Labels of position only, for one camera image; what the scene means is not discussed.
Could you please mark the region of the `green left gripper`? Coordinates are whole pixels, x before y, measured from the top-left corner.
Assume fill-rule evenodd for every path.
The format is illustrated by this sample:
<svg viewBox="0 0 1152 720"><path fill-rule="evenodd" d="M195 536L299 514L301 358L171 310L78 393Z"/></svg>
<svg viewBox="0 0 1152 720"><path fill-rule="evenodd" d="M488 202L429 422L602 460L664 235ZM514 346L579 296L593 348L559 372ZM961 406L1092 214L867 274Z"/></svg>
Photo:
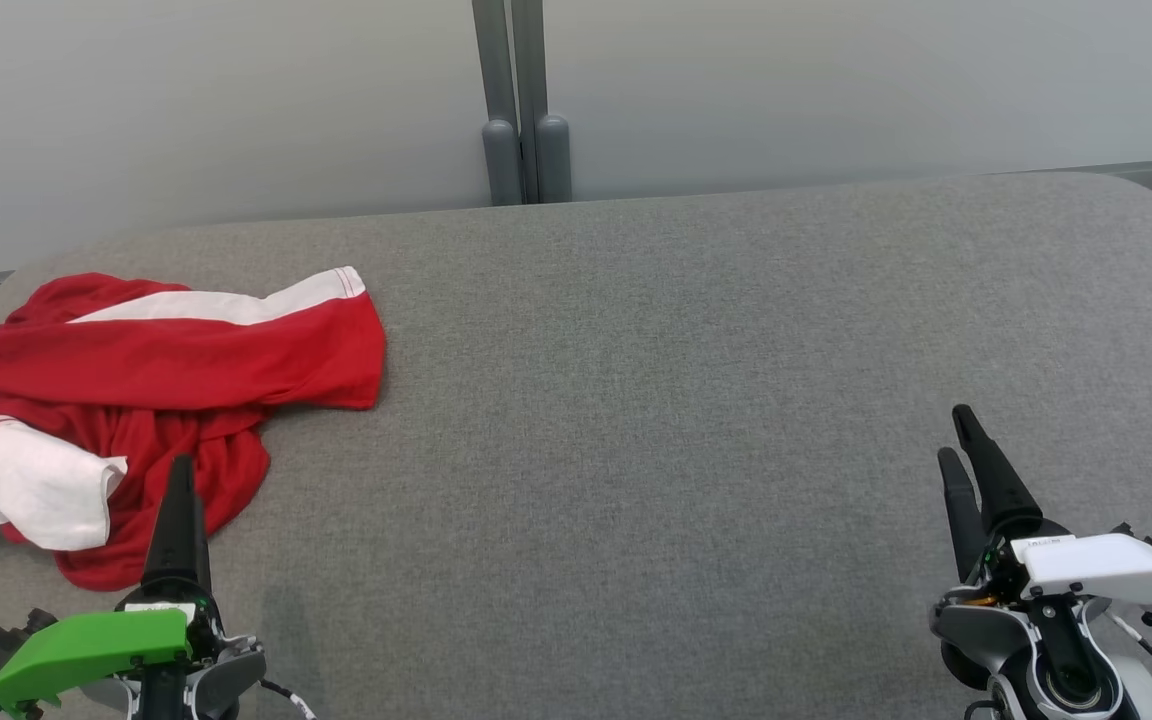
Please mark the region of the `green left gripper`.
<svg viewBox="0 0 1152 720"><path fill-rule="evenodd" d="M103 680L131 694L129 714L187 714L189 675L218 659L218 602L195 460L172 462L141 577L115 611L61 619L24 641L0 669L0 707L26 714Z"/></svg>

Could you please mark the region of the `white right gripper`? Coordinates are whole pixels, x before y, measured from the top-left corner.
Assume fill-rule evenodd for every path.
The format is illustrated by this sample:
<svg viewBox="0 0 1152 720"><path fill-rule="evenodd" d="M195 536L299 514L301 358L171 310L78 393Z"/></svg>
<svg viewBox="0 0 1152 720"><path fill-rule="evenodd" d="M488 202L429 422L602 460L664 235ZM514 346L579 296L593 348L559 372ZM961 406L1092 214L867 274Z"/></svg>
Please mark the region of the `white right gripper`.
<svg viewBox="0 0 1152 720"><path fill-rule="evenodd" d="M1011 467L1005 450L983 427L970 406L952 409L958 445L973 480L956 450L938 450L943 502L957 579L978 582L988 536L1032 533L1043 524L1041 507ZM1152 544L1123 533L1014 539L1010 555L990 570L986 588L1002 602L1074 593L1152 606Z"/></svg>

